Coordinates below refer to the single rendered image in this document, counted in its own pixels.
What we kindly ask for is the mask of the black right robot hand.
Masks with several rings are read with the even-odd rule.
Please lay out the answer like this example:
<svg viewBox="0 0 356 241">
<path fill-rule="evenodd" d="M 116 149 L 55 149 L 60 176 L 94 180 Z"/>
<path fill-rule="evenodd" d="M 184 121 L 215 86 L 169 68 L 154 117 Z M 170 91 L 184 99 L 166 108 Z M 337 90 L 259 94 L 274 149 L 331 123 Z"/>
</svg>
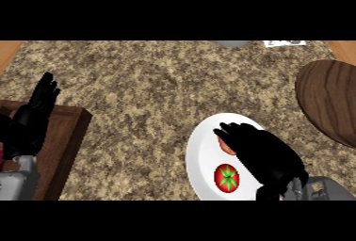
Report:
<svg viewBox="0 0 356 241">
<path fill-rule="evenodd" d="M 262 184 L 256 191 L 259 201 L 280 201 L 293 180 L 299 180 L 300 187 L 306 186 L 309 174 L 297 152 L 269 131 L 247 123 L 222 122 L 213 132 Z"/>
</svg>

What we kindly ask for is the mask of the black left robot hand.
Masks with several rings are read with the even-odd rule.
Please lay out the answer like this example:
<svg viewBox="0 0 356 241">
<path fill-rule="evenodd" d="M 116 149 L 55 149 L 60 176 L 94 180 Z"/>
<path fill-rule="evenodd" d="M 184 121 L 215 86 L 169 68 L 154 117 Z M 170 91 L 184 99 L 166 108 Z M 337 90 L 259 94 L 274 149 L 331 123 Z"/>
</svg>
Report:
<svg viewBox="0 0 356 241">
<path fill-rule="evenodd" d="M 0 114 L 0 143 L 6 160 L 39 154 L 60 92 L 58 82 L 48 72 L 36 84 L 30 102 L 20 106 L 14 117 Z"/>
</svg>

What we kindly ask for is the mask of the red tomato with green stem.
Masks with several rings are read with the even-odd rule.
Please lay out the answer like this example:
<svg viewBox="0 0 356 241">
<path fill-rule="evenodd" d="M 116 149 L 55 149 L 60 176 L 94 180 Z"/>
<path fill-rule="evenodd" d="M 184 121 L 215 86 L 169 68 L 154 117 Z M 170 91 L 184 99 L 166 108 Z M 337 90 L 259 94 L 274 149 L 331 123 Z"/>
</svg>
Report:
<svg viewBox="0 0 356 241">
<path fill-rule="evenodd" d="M 229 164 L 222 164 L 215 171 L 215 183 L 225 193 L 232 193 L 240 187 L 240 173 Z"/>
</svg>

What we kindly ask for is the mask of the white plate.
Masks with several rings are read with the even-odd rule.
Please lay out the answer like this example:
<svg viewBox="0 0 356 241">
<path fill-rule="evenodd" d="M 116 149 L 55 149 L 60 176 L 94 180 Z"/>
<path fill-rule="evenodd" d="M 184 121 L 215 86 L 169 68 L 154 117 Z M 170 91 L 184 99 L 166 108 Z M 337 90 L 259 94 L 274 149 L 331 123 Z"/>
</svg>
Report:
<svg viewBox="0 0 356 241">
<path fill-rule="evenodd" d="M 235 113 L 221 113 L 203 120 L 197 126 L 187 145 L 187 172 L 195 193 L 203 201 L 255 201 L 256 190 L 262 186 L 235 155 L 228 154 L 221 147 L 213 130 L 221 123 L 247 123 L 263 130 L 259 123 Z M 215 172 L 221 165 L 231 165 L 240 181 L 234 191 L 225 193 L 216 185 Z"/>
</svg>

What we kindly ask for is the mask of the brown wooden bowl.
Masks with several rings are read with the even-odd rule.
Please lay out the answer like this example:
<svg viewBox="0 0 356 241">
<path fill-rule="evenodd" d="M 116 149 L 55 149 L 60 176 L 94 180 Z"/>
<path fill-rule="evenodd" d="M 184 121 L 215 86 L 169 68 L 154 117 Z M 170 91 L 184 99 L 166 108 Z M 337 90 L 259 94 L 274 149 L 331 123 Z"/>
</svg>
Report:
<svg viewBox="0 0 356 241">
<path fill-rule="evenodd" d="M 356 66 L 327 59 L 308 63 L 297 73 L 296 93 L 318 130 L 356 149 Z"/>
</svg>

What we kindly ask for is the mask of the orange-red vegetable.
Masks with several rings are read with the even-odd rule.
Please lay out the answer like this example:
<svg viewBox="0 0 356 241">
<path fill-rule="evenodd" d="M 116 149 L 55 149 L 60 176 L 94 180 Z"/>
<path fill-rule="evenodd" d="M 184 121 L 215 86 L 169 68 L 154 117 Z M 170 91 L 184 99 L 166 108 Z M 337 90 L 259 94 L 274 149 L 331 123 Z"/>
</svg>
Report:
<svg viewBox="0 0 356 241">
<path fill-rule="evenodd" d="M 228 147 L 227 143 L 224 142 L 222 138 L 218 137 L 219 139 L 219 144 L 221 144 L 221 148 L 224 150 L 224 152 L 229 155 L 237 155 L 237 152 Z"/>
</svg>

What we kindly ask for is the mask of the brown wooden cutting board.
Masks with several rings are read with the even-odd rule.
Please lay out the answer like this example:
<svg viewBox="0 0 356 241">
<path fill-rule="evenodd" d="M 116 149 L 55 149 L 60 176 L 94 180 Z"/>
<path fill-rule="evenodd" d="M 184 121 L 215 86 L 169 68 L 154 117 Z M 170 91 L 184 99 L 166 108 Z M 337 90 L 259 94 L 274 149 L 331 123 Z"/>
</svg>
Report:
<svg viewBox="0 0 356 241">
<path fill-rule="evenodd" d="M 48 135 L 36 155 L 39 183 L 36 201 L 57 201 L 83 143 L 92 114 L 79 106 L 57 105 L 49 119 Z M 2 160 L 0 171 L 18 170 L 20 165 Z"/>
</svg>

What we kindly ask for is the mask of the white patterned object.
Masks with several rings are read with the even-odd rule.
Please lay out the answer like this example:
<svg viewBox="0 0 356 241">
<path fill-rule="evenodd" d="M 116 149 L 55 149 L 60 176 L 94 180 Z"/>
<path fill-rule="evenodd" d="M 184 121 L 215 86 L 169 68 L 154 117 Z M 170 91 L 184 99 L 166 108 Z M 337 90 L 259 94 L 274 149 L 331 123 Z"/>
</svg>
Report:
<svg viewBox="0 0 356 241">
<path fill-rule="evenodd" d="M 263 41 L 266 48 L 274 47 L 287 47 L 287 46 L 305 46 L 305 40 L 265 40 Z"/>
</svg>

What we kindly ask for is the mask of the grey round object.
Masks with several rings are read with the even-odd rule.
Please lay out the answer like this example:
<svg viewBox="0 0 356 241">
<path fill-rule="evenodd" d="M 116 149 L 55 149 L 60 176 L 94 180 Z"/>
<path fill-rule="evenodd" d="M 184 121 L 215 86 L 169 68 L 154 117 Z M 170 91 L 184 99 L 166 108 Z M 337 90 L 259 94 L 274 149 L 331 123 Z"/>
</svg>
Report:
<svg viewBox="0 0 356 241">
<path fill-rule="evenodd" d="M 215 40 L 224 47 L 240 48 L 250 43 L 250 40 Z"/>
</svg>

